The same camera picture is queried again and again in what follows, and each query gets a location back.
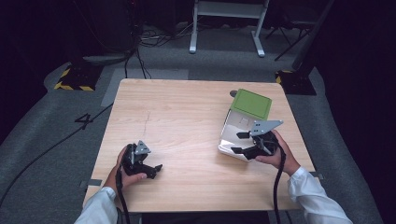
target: person's arm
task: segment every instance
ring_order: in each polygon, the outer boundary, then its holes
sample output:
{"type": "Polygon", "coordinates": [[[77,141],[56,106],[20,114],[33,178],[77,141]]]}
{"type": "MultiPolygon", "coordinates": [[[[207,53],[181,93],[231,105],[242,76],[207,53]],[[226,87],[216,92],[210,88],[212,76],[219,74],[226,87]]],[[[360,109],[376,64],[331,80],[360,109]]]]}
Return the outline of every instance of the person's arm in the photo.
{"type": "MultiPolygon", "coordinates": [[[[292,200],[304,209],[308,223],[352,223],[341,206],[326,195],[319,182],[294,159],[289,146],[277,131],[273,131],[285,151],[286,160],[283,171],[290,176],[289,194],[292,200]]],[[[280,150],[271,157],[258,156],[256,161],[274,165],[280,164],[280,150]]]]}
{"type": "MultiPolygon", "coordinates": [[[[96,192],[85,204],[81,215],[75,223],[116,223],[117,222],[117,208],[114,204],[114,199],[117,196],[116,187],[116,173],[120,167],[122,155],[125,148],[121,151],[117,159],[117,164],[113,167],[103,188],[96,192]]],[[[122,171],[122,189],[128,188],[133,183],[141,179],[147,178],[146,174],[137,174],[128,176],[122,171]]]]}

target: person's right hand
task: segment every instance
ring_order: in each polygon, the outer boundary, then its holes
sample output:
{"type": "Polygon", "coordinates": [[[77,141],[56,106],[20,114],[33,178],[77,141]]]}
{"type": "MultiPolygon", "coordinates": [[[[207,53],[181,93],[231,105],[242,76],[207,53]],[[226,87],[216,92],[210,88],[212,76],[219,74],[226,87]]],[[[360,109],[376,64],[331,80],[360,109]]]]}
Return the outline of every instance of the person's right hand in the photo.
{"type": "MultiPolygon", "coordinates": [[[[282,136],[280,136],[276,130],[272,130],[272,132],[276,136],[277,142],[282,146],[286,154],[283,172],[288,175],[293,175],[298,170],[298,168],[300,168],[300,164],[294,159],[288,144],[285,142],[285,140],[283,140],[282,136]]],[[[273,156],[257,156],[255,160],[262,163],[271,164],[278,169],[280,164],[280,148],[276,150],[273,156]]]]}

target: gray carpet floor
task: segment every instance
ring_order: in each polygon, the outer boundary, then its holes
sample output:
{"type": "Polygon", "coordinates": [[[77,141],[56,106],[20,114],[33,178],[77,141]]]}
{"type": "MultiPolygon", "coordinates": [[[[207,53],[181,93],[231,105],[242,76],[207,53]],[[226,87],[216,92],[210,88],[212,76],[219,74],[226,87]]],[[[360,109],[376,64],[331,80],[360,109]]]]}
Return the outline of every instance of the gray carpet floor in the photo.
{"type": "MultiPolygon", "coordinates": [[[[140,47],[140,56],[153,78],[275,82],[274,72],[291,69],[299,52],[296,46],[279,61],[274,58],[287,47],[276,32],[262,45],[266,56],[259,58],[249,33],[244,29],[207,29],[198,34],[197,52],[189,54],[190,36],[169,41],[161,47],[140,47]]],[[[297,33],[286,31],[294,38],[297,33]]],[[[21,119],[0,146],[0,194],[38,155],[77,130],[74,120],[100,113],[114,99],[123,63],[106,66],[96,91],[53,89],[67,63],[43,81],[48,93],[21,119]]],[[[140,64],[133,57],[128,77],[139,78],[140,64]]],[[[317,96],[288,95],[308,151],[328,195],[345,209],[354,223],[382,223],[370,190],[351,158],[332,119],[323,81],[318,71],[310,74],[317,96]]],[[[81,181],[90,179],[111,107],[82,130],[33,163],[16,181],[0,208],[0,223],[73,223],[81,212],[85,191],[81,181]]],[[[293,223],[304,223],[302,211],[290,211],[293,223]]],[[[274,212],[270,218],[275,223],[274,212]]],[[[283,223],[288,223],[282,213],[283,223]]]]}

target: wooden table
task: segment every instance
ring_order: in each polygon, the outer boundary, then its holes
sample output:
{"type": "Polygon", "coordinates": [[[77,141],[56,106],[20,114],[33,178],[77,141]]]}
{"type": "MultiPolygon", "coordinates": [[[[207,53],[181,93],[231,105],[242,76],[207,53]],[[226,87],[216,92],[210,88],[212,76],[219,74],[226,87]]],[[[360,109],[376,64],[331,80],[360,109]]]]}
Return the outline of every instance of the wooden table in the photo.
{"type": "MultiPolygon", "coordinates": [[[[297,161],[314,171],[289,103],[276,83],[124,79],[106,127],[92,179],[106,177],[121,149],[142,140],[152,151],[145,164],[163,169],[124,191],[131,212],[273,210],[277,169],[240,161],[218,150],[221,129],[233,101],[230,91],[245,89],[273,100],[269,119],[297,161]]],[[[298,208],[283,174],[279,209],[298,208]]],[[[100,187],[89,186],[85,202],[100,187]]]]}

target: table top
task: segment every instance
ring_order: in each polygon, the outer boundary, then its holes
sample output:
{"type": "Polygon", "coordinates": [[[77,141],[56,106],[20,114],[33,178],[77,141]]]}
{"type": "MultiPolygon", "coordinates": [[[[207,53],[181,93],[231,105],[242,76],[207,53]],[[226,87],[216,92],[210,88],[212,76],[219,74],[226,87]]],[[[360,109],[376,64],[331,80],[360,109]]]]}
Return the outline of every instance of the table top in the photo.
{"type": "MultiPolygon", "coordinates": [[[[233,101],[230,91],[245,89],[273,100],[268,119],[296,160],[315,171],[289,103],[276,83],[124,79],[119,86],[92,172],[104,184],[123,147],[142,140],[151,153],[144,163],[163,164],[155,179],[125,190],[131,212],[273,210],[277,169],[221,154],[219,138],[233,101]]],[[[296,209],[283,174],[279,209],[296,209]]],[[[89,186],[86,202],[100,187],[89,186]]]]}

